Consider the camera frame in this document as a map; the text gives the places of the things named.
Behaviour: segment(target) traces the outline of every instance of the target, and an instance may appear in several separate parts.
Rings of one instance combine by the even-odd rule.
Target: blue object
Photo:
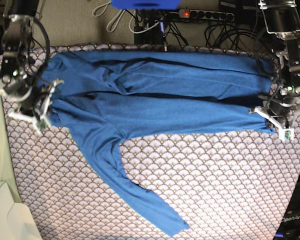
[[[188,224],[154,192],[130,181],[119,144],[155,134],[202,134],[254,129],[249,114],[271,81],[255,60],[202,53],[92,51],[57,54],[42,76],[62,78],[51,121],[66,126],[90,166],[140,215],[169,236]]]
[[[118,9],[176,9],[181,0],[112,0]]]
[[[282,233],[277,232],[274,237],[283,239],[285,236]]]

